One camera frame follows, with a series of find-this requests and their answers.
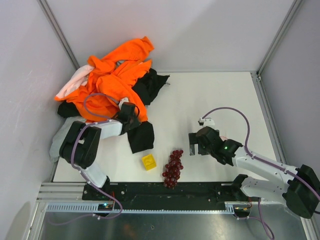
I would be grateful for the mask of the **black cloth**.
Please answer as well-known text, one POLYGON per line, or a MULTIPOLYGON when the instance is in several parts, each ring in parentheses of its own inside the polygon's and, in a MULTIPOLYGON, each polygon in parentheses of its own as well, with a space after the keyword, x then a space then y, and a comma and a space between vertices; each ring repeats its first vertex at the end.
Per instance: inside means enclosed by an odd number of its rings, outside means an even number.
POLYGON ((150 69, 117 70, 99 72, 88 67, 77 70, 67 84, 56 94, 55 101, 61 102, 58 114, 70 117, 71 108, 88 122, 101 122, 119 112, 122 99, 135 105, 140 125, 127 133, 132 153, 143 152, 154 147, 155 134, 149 123, 147 106, 157 97, 168 80, 167 75, 158 75, 150 69))

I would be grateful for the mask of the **orange hoodie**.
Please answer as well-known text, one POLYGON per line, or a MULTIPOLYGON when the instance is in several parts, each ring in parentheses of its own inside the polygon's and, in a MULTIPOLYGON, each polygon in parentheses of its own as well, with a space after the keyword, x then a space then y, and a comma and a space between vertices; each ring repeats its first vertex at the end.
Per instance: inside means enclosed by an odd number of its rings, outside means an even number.
POLYGON ((90 56, 87 65, 94 69, 87 84, 62 99, 55 96, 55 101, 73 103, 88 122, 101 122, 113 117, 119 111, 119 101, 128 98, 139 109, 139 121, 147 121, 147 109, 133 86, 150 71, 149 54, 153 50, 152 42, 145 36, 121 44, 103 58, 90 56))

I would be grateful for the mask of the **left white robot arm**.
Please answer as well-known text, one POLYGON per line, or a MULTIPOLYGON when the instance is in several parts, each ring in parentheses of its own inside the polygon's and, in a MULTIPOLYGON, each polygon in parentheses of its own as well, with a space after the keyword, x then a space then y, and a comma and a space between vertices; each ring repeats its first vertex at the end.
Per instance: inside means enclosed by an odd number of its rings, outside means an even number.
POLYGON ((109 177, 95 162, 100 140, 127 134, 132 153, 154 147, 154 128, 138 120, 139 108, 129 102, 121 103, 119 111, 111 118, 86 124, 74 121, 59 149, 59 156, 78 170, 87 183, 100 189, 110 183, 109 177))

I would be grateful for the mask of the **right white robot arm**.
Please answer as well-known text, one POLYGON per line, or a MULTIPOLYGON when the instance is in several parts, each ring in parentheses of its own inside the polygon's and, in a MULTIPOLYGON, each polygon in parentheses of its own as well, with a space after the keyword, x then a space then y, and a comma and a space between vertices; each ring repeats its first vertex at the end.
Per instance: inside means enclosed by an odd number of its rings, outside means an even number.
POLYGON ((263 180, 241 176, 239 188, 247 197, 281 203, 291 212, 311 219, 320 203, 320 180, 315 171, 303 164, 295 167, 250 151, 233 139, 223 140, 219 131, 209 126, 189 133, 190 155, 210 155, 222 165, 248 170, 263 180))

